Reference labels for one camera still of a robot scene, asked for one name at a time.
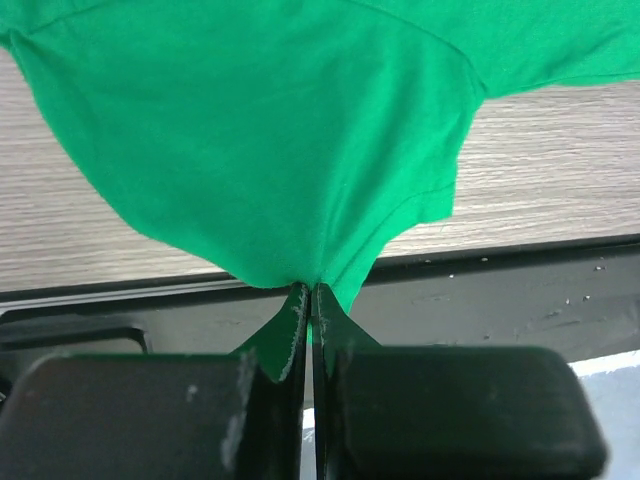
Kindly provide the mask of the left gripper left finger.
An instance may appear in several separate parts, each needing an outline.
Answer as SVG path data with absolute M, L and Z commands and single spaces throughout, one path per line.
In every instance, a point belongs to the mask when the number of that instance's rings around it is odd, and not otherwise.
M 37 361 L 1 412 L 5 479 L 295 479 L 309 291 L 228 354 Z

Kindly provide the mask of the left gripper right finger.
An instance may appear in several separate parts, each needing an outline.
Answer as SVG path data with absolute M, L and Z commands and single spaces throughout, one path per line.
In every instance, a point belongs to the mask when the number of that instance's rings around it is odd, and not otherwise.
M 311 294 L 321 479 L 594 479 L 608 450 L 556 352 L 382 345 Z

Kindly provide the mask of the green t shirt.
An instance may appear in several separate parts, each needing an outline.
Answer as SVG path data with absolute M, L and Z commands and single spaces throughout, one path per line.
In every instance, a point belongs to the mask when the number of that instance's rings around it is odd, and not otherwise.
M 137 232 L 353 304 L 451 216 L 489 99 L 639 76 L 635 1 L 5 1 L 1 44 Z

